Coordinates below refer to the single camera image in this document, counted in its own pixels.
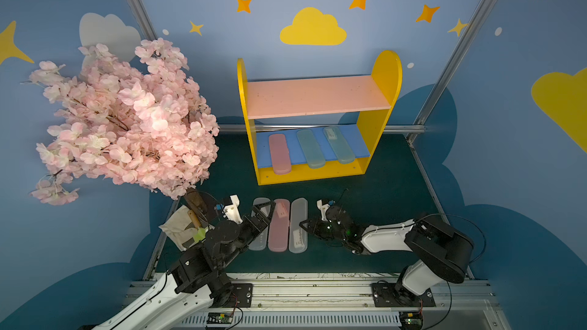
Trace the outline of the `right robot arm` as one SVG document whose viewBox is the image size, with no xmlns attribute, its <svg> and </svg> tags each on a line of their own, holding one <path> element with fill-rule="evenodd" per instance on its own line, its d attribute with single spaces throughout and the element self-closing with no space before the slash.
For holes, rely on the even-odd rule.
<svg viewBox="0 0 587 330">
<path fill-rule="evenodd" d="M 417 262 L 402 270 L 392 290 L 394 298 L 408 305 L 440 282 L 461 284 L 471 261 L 474 242 L 446 224 L 439 213 L 389 225 L 360 226 L 339 206 L 327 206 L 318 219 L 307 219 L 300 228 L 323 241 L 338 241 L 354 255 L 383 251 L 408 251 Z"/>
</svg>

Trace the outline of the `white pencil case with label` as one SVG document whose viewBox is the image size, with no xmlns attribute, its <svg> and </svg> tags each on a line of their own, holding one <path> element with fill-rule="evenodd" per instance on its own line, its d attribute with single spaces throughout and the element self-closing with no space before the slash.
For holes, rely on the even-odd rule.
<svg viewBox="0 0 587 330">
<path fill-rule="evenodd" d="M 301 223 L 307 219 L 308 202 L 305 198 L 294 200 L 290 205 L 290 237 L 289 251 L 293 254 L 301 254 L 307 250 L 307 232 L 301 227 Z"/>
</svg>

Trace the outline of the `frosted white pencil case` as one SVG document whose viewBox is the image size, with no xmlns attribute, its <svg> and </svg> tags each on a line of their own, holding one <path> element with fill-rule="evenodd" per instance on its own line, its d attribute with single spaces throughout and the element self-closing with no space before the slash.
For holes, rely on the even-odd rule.
<svg viewBox="0 0 587 330">
<path fill-rule="evenodd" d="M 268 198 L 265 197 L 258 197 L 255 198 L 255 200 L 269 200 Z M 267 247 L 267 241 L 268 241 L 268 228 L 266 228 L 250 245 L 249 245 L 249 250 L 250 251 L 263 251 L 266 247 Z"/>
</svg>

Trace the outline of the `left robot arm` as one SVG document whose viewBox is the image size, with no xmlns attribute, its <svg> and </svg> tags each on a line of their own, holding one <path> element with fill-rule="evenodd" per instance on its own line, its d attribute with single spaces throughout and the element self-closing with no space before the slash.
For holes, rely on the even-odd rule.
<svg viewBox="0 0 587 330">
<path fill-rule="evenodd" d="M 189 314 L 224 305 L 232 294 L 226 268 L 271 224 L 276 202 L 241 215 L 236 195 L 204 203 L 194 212 L 209 226 L 203 241 L 188 248 L 139 298 L 99 325 L 82 329 L 171 329 Z"/>
</svg>

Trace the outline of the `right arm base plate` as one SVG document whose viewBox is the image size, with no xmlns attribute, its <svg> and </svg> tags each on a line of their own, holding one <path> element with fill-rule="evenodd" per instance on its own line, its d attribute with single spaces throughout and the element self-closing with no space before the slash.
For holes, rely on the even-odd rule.
<svg viewBox="0 0 587 330">
<path fill-rule="evenodd" d="M 401 290 L 397 292 L 395 284 L 390 284 L 382 280 L 371 284 L 371 297 L 375 306 L 378 308 L 427 308 L 436 306 L 434 296 L 430 289 L 426 290 L 423 295 L 415 296 L 409 291 Z"/>
</svg>

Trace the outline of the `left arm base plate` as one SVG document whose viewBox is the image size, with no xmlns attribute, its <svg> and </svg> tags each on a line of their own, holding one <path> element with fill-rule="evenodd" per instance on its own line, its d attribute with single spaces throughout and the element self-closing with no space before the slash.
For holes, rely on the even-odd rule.
<svg viewBox="0 0 587 330">
<path fill-rule="evenodd" d="M 212 308 L 250 308 L 252 305 L 254 285 L 250 283 L 229 284 L 215 289 L 211 293 Z"/>
</svg>

